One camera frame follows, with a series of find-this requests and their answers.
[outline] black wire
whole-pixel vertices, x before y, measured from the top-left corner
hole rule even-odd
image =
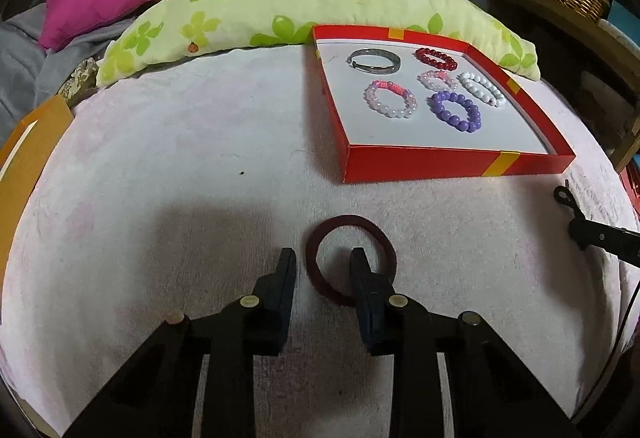
[[[634,305],[634,302],[636,300],[636,296],[638,295],[638,291],[640,291],[640,280],[638,281],[638,284],[636,285],[636,289],[634,290],[633,295],[631,296],[631,300],[629,301],[629,304],[626,307],[625,316],[622,317],[622,324],[620,325],[620,328],[618,329],[618,333],[616,334],[616,340],[614,341],[613,348],[611,350],[611,353],[609,354],[609,358],[607,358],[607,361],[606,361],[606,363],[604,365],[604,368],[602,368],[602,372],[600,373],[600,376],[598,376],[598,379],[596,380],[596,382],[593,384],[593,387],[591,388],[591,391],[588,392],[587,396],[584,398],[584,400],[580,404],[580,407],[578,407],[577,410],[575,410],[575,413],[574,413],[574,416],[572,417],[572,420],[575,419],[576,415],[580,414],[580,411],[582,411],[582,408],[587,404],[587,402],[591,398],[591,395],[596,390],[596,388],[600,385],[600,382],[602,381],[602,379],[604,378],[605,374],[607,373],[607,370],[609,369],[609,366],[611,365],[611,362],[613,361],[613,357],[616,354],[616,350],[618,348],[618,345],[620,344],[620,339],[622,339],[622,333],[625,330],[626,320],[628,319],[629,314],[631,313],[631,308]]]

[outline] green floral pillow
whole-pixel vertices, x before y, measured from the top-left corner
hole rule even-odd
[[[315,24],[368,24],[466,40],[503,68],[540,78],[535,46],[467,0],[163,0],[110,44],[97,84],[185,56],[300,44]]]

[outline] metal rivet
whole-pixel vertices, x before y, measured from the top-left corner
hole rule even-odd
[[[255,295],[245,295],[240,299],[240,305],[243,308],[255,308],[260,304],[260,299]]]
[[[462,320],[469,326],[478,326],[482,322],[482,317],[476,312],[464,312]]]
[[[404,308],[409,304],[409,299],[407,299],[404,295],[395,294],[389,297],[389,304],[396,308]]]
[[[165,321],[168,324],[175,325],[180,324],[184,320],[184,313],[182,312],[171,312],[167,315]]]

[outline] white blanket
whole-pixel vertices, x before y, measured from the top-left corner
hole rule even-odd
[[[568,179],[588,219],[639,225],[577,116],[517,78],[577,154],[563,175],[344,185],[315,63],[303,46],[235,50],[78,107],[18,226],[0,326],[3,374],[58,432],[167,313],[219,311],[292,246],[289,340],[255,363],[258,435],[387,436],[392,359],[366,354],[353,310],[320,297],[303,269],[309,230],[337,214],[386,232],[396,291],[436,313],[478,311],[567,413],[591,387],[636,279],[577,248],[553,189]],[[376,261],[355,229],[322,244],[337,285],[360,245]]]

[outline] gray blanket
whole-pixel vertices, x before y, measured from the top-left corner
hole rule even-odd
[[[59,52],[38,45],[46,4],[0,23],[0,147],[17,123],[54,95],[76,66],[104,50],[132,23],[126,19],[73,39]]]

